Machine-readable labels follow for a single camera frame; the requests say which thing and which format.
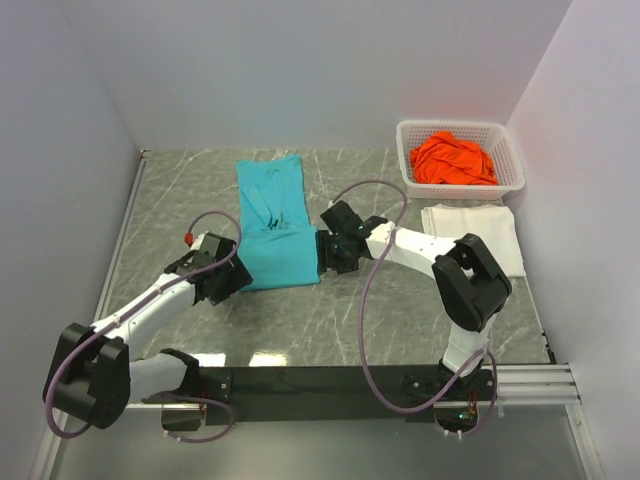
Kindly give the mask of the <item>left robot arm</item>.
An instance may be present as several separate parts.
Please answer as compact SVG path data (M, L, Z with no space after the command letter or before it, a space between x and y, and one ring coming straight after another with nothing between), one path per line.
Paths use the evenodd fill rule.
M42 394L50 429L57 427L55 410L105 429L131 403L154 396L186 402L203 394L193 355L166 348L148 359L137 357L183 311L203 301L218 305L252 282L234 240L204 233L189 241L188 252L124 307L62 331Z

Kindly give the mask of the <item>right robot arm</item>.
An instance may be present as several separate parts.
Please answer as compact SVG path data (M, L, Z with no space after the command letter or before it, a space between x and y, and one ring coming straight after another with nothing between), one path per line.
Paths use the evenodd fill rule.
M483 369L488 336L512 286L484 241L475 234L459 239L436 237L402 228L379 216L362 219L344 201L321 215L318 234L319 269L336 274L356 271L360 261L373 266L361 299L368 299L376 274L393 263L434 280L452 323L439 362L408 371L401 380L409 395L448 401L488 400L497 393L497 371Z

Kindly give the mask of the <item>turquoise t shirt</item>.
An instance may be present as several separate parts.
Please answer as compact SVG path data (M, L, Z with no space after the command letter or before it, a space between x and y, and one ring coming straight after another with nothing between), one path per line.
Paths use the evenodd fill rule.
M253 278L245 292L320 282L317 228L307 210L301 157L235 164L242 240L239 258Z

